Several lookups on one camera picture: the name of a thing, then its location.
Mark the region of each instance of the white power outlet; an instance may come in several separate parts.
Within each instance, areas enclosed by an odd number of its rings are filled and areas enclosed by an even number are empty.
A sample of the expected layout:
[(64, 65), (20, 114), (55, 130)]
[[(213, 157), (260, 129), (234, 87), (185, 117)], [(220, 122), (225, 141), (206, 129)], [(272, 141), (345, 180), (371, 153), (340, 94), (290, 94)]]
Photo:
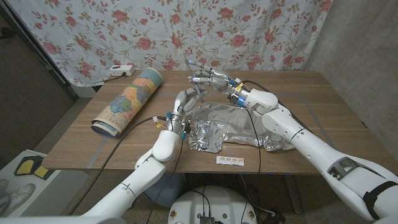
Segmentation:
[(126, 76), (132, 76), (135, 69), (132, 65), (113, 65), (111, 69), (112, 76), (121, 76), (123, 72), (126, 72)]

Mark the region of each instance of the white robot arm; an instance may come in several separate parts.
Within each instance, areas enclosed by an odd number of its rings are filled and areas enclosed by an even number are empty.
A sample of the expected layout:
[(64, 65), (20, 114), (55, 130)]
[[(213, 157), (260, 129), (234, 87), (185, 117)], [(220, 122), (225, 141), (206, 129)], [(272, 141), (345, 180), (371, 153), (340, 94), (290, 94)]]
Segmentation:
[(239, 79), (232, 80), (225, 71), (189, 63), (200, 67), (200, 71), (188, 78), (190, 82), (213, 86), (228, 94), (232, 103), (251, 108), (261, 117), (264, 127), (290, 141), (358, 215), (375, 220), (398, 213), (398, 177), (395, 174), (379, 164), (333, 149), (293, 119), (272, 93), (248, 91)]
[(208, 93), (204, 88), (200, 88), (200, 91), (197, 93), (193, 88), (189, 88), (177, 95), (173, 110), (168, 114), (168, 130), (161, 131), (152, 149), (138, 159), (135, 171), (86, 212), (84, 217), (121, 217), (138, 195), (162, 177), (166, 170), (163, 164), (174, 158), (174, 148), (180, 138), (185, 138), (189, 128), (183, 120), (185, 112), (192, 110), (196, 105), (199, 100), (198, 94), (203, 97)]

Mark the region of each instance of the aluminum foil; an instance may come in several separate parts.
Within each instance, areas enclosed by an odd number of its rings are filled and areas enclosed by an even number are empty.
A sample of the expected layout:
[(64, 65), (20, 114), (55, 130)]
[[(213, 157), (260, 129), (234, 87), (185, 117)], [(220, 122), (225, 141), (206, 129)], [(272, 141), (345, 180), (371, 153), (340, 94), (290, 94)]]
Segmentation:
[(187, 116), (191, 122), (188, 137), (190, 149), (217, 153), (223, 142), (263, 146), (267, 151), (288, 150), (293, 146), (284, 138), (266, 130), (261, 118), (249, 109), (256, 128), (259, 143), (254, 134), (248, 112), (244, 108), (208, 102), (192, 110)]

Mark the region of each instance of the metal robotic hand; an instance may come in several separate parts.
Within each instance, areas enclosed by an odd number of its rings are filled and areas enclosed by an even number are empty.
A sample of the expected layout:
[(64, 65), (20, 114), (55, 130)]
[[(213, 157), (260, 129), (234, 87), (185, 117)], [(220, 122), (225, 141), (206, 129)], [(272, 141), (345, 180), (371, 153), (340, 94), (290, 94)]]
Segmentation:
[(191, 83), (212, 86), (215, 90), (222, 93), (228, 93), (228, 84), (230, 84), (231, 81), (234, 83), (226, 71), (212, 68), (202, 63), (199, 64), (191, 60), (189, 60), (188, 63), (200, 68), (193, 76), (188, 77)]
[(174, 101), (174, 106), (171, 113), (168, 114), (169, 120), (167, 121), (167, 129), (180, 134), (184, 129), (183, 117), (186, 112), (191, 111), (200, 97), (204, 97), (209, 93), (204, 88), (198, 88), (200, 93), (194, 88), (189, 88), (184, 91), (180, 91)]

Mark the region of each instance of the floral curtain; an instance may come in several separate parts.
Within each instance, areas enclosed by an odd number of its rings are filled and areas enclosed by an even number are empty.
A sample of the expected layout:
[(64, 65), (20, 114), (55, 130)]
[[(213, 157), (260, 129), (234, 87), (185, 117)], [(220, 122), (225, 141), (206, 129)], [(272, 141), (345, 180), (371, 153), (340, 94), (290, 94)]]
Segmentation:
[(331, 0), (8, 0), (76, 86), (112, 65), (187, 70), (300, 70)]

